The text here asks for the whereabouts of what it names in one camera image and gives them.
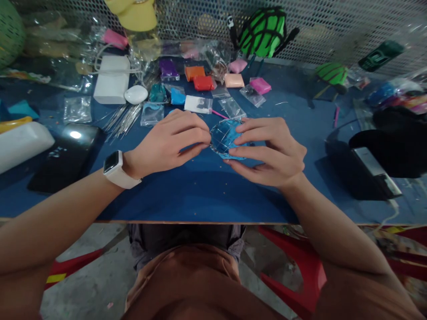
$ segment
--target watch face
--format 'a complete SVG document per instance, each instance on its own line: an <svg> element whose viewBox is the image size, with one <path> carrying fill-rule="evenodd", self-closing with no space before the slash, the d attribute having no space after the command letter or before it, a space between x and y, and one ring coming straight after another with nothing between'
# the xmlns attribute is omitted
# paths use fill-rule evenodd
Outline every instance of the watch face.
<svg viewBox="0 0 427 320"><path fill-rule="evenodd" d="M104 161L104 173L107 173L119 163L119 151L113 152Z"/></svg>

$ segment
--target black phone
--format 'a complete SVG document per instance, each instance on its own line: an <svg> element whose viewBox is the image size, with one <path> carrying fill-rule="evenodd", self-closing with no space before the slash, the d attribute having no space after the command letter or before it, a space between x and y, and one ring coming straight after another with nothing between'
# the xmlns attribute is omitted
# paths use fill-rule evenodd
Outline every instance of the black phone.
<svg viewBox="0 0 427 320"><path fill-rule="evenodd" d="M52 151L34 174L27 188L41 193L56 193L80 178L101 129L86 124L68 124Z"/></svg>

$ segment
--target purple clay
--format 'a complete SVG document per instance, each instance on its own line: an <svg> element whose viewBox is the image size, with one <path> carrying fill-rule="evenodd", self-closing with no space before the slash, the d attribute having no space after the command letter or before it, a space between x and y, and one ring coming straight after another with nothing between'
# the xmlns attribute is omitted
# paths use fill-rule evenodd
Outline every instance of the purple clay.
<svg viewBox="0 0 427 320"><path fill-rule="evenodd" d="M170 59L160 60L159 67L161 70L162 81L179 80L179 73L175 68L175 64Z"/></svg>

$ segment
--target white watch strap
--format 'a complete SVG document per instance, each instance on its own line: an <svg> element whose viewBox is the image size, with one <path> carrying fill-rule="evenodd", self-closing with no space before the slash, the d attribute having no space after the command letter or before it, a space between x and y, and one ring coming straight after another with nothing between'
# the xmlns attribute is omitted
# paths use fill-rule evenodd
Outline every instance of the white watch strap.
<svg viewBox="0 0 427 320"><path fill-rule="evenodd" d="M136 180L127 175L126 172L123 171L122 167L115 166L106 174L108 180L113 182L114 184L122 187L123 189L132 189L136 185L141 183L141 180Z"/></svg>

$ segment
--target pink stick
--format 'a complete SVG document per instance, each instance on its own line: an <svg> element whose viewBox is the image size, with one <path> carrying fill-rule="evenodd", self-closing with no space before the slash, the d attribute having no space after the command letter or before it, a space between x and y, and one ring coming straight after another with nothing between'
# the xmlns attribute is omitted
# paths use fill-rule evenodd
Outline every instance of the pink stick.
<svg viewBox="0 0 427 320"><path fill-rule="evenodd" d="M224 118L224 119L230 120L230 118L227 118L226 116L223 116L222 114L220 114L219 112L216 112L215 110L212 110L212 113L213 113L213 114L216 114L217 116L220 116L221 118Z"/></svg>
<svg viewBox="0 0 427 320"><path fill-rule="evenodd" d="M337 124L338 124L338 115L339 115L339 110L340 110L340 107L339 107L339 106L337 106L337 108L336 108L336 110L335 110L334 128L336 128L336 127L337 127Z"/></svg>

